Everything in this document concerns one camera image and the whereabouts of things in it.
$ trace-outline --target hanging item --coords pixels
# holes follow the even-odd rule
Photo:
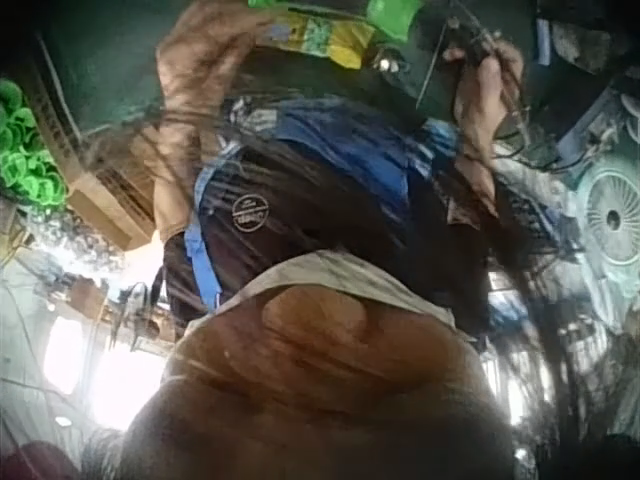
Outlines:
[[[30,209],[27,228],[33,248],[51,253],[66,272],[113,278],[124,268],[124,253],[71,210]]]
[[[0,78],[0,192],[20,203],[63,205],[64,180],[44,147],[22,90]]]

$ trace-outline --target bright window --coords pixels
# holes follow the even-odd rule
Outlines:
[[[69,395],[82,373],[84,341],[77,320],[58,317],[51,328],[44,356],[44,376],[62,393]]]
[[[166,360],[142,351],[129,351],[118,342],[106,350],[93,379],[91,407],[104,427],[126,430],[160,386]]]

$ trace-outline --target blue backpack strap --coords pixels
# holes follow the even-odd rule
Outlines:
[[[187,255],[191,259],[193,274],[198,284],[198,290],[200,291],[200,298],[209,311],[214,311],[220,305],[222,287],[213,269],[213,259],[210,259],[207,253],[202,229],[200,228],[200,222],[198,220],[198,212],[200,210],[202,196],[211,177],[213,177],[220,166],[230,158],[233,158],[239,150],[240,145],[236,142],[227,144],[222,152],[200,171],[193,192],[195,208],[192,214],[191,224],[184,234]]]

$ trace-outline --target white fan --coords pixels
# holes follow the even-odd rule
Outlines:
[[[625,297],[640,290],[640,168],[605,155],[577,189],[577,218],[587,249]]]

